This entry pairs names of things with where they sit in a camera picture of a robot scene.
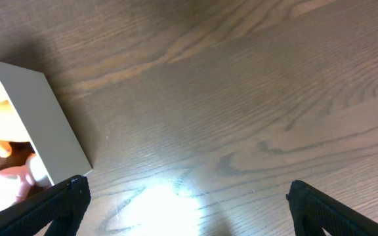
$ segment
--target box side panel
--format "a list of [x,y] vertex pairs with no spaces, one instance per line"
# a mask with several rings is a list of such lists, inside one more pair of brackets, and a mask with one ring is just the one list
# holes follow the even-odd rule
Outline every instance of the box side panel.
[[91,170],[42,73],[0,62],[0,85],[26,127],[52,184]]

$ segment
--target open box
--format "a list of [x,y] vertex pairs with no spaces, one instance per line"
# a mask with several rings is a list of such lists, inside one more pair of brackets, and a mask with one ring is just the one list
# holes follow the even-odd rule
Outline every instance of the open box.
[[0,62],[0,86],[25,126],[52,185],[91,166],[42,73]]

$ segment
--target wooden table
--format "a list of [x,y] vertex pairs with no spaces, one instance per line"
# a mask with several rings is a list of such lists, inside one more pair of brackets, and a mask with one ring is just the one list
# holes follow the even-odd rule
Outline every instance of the wooden table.
[[94,166],[78,234],[292,235],[295,179],[378,222],[378,1],[332,1],[0,0]]

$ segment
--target brown wooden surface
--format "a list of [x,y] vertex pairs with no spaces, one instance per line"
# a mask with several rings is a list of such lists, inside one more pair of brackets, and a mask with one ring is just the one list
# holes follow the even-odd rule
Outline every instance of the brown wooden surface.
[[378,222],[378,1],[330,2],[0,1],[94,166],[79,235],[292,235],[295,179]]

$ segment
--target black object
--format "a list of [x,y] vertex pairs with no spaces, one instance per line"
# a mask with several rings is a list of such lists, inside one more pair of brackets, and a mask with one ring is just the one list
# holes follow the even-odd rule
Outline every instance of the black object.
[[378,236],[378,224],[314,187],[296,180],[287,194],[296,236]]
[[75,235],[90,204],[87,178],[74,176],[0,212],[0,236]]

